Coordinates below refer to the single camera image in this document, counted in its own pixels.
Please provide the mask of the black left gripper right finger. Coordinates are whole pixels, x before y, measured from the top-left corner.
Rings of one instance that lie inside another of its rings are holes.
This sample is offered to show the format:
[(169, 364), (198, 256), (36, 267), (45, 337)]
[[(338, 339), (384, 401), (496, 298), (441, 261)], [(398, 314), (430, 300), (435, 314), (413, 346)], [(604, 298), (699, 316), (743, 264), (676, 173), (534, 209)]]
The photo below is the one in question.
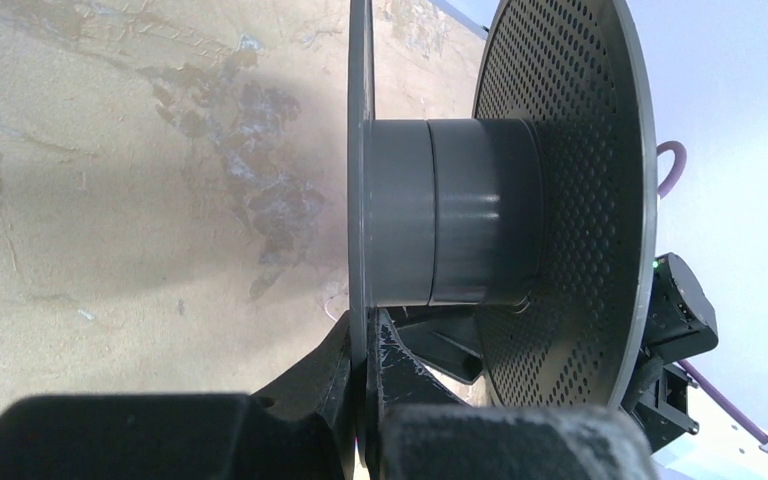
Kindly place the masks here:
[(628, 415), (601, 406), (461, 401), (411, 354), (385, 310), (367, 323), (362, 457), (375, 479), (654, 479)]

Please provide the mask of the black perforated cable spool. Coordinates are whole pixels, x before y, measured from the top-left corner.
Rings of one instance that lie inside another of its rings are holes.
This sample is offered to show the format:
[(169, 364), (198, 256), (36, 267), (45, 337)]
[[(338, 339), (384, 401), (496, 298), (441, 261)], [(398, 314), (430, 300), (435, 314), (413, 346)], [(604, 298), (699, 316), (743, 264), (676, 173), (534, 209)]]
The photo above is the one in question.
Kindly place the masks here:
[(503, 1), (465, 119), (375, 114), (373, 8), (349, 16), (353, 364), (386, 308), (473, 318), (504, 405), (616, 407), (651, 293), (651, 98), (623, 1)]

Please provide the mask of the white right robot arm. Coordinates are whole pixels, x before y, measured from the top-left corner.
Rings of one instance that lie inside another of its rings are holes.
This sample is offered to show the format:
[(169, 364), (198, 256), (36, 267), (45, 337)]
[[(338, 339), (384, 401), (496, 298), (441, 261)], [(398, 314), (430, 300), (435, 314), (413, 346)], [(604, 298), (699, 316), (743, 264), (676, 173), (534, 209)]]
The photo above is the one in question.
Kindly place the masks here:
[[(688, 376), (675, 364), (719, 343), (716, 313), (685, 260), (669, 252), (653, 263), (648, 316), (637, 364), (622, 406), (654, 452), (699, 424), (688, 415)], [(406, 347), (427, 367), (472, 385), (484, 373), (478, 332), (467, 307), (446, 307), (435, 320), (426, 307), (391, 307), (388, 313)]]

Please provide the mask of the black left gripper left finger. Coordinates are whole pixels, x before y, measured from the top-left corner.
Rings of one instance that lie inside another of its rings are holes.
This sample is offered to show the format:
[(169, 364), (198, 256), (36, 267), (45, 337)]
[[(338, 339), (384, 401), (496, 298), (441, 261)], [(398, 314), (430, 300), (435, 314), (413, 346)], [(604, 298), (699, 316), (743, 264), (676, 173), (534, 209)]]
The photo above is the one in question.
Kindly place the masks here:
[(251, 393), (37, 395), (0, 414), (0, 479), (346, 479), (349, 320)]

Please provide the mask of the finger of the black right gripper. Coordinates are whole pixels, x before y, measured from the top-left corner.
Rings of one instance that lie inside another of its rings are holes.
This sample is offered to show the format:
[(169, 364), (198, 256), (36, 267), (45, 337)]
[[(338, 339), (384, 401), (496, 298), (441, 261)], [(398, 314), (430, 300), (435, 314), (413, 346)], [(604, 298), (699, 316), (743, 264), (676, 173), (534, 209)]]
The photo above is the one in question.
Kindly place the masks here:
[(466, 385), (482, 375), (472, 306), (388, 307), (402, 343), (424, 364)]

